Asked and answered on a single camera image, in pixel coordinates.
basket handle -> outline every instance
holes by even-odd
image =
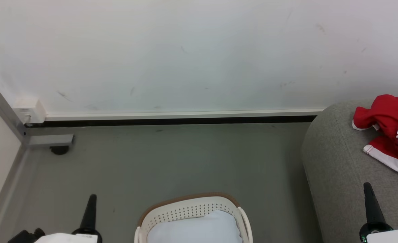
[[[247,237],[249,238],[249,243],[253,243],[253,233],[252,233],[252,228],[250,226],[249,218],[247,217],[247,214],[244,212],[244,209],[242,209],[241,207],[238,207],[238,209],[241,212],[241,216],[243,217],[244,223],[247,228]]]
[[[140,226],[138,226],[137,228],[136,228],[136,231],[135,231],[135,243],[139,243],[139,234],[140,234],[140,231],[141,230],[141,227]]]

basket rim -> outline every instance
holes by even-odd
[[[237,208],[240,207],[241,205],[236,201],[236,199],[234,197],[232,197],[229,194],[225,194],[223,192],[207,192],[207,193],[200,193],[200,194],[193,194],[193,195],[187,195],[187,196],[182,196],[182,197],[176,197],[174,199],[170,199],[170,200],[165,200],[163,202],[154,204],[153,206],[150,206],[139,218],[138,221],[138,226],[141,227],[143,220],[145,219],[145,217],[154,209],[156,208],[160,208],[162,206],[171,204],[171,203],[177,203],[179,201],[183,201],[183,200],[190,200],[190,199],[196,199],[196,198],[201,198],[201,197],[224,197],[228,200],[230,200]]]

laundry basket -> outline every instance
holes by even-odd
[[[236,220],[243,243],[253,243],[252,230],[246,213],[233,197],[219,192],[178,197],[151,206],[139,220],[135,243],[147,243],[149,231],[158,223],[203,217],[214,210],[231,214]]]

red cloth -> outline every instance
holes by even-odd
[[[383,135],[372,140],[364,151],[398,171],[398,97],[381,95],[370,109],[356,108],[353,128],[364,130],[372,126]]]

caster wheel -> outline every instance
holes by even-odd
[[[68,152],[68,146],[53,146],[49,148],[56,155],[63,155]]]

